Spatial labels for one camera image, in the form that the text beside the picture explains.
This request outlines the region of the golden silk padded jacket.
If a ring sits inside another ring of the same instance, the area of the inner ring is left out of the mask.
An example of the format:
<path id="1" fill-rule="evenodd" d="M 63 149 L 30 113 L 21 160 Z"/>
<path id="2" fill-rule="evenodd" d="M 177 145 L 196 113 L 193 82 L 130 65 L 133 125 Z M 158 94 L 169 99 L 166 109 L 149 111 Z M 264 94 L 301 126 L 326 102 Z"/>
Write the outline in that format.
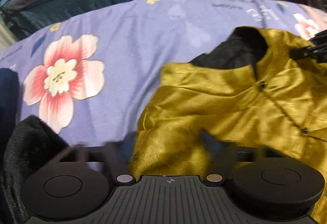
<path id="1" fill-rule="evenodd" d="M 326 223 L 326 63 L 289 56 L 310 45 L 238 27 L 165 65 L 138 122 L 122 223 Z M 223 184 L 203 182 L 203 130 L 238 146 Z"/>

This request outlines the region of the black knitted garment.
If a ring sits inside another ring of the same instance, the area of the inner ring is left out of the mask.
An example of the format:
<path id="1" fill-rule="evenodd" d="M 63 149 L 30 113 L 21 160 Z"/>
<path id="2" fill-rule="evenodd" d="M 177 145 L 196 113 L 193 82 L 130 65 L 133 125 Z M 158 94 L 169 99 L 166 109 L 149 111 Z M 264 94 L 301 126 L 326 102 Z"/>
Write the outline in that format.
<path id="1" fill-rule="evenodd" d="M 17 122 L 18 74 L 1 69 L 1 223 L 24 223 L 20 198 L 26 179 L 69 145 L 45 122 L 31 115 Z"/>

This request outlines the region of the purple floral bed sheet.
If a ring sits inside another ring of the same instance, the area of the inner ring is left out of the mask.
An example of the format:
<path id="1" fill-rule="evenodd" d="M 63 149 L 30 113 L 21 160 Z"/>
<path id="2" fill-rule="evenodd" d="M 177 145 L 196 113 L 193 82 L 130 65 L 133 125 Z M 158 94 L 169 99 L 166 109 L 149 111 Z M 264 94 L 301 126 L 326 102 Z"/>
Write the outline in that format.
<path id="1" fill-rule="evenodd" d="M 134 0 L 38 30 L 1 52 L 1 147 L 30 115 L 69 144 L 120 141 L 168 62 L 189 62 L 234 28 L 326 29 L 326 12 L 277 0 Z"/>

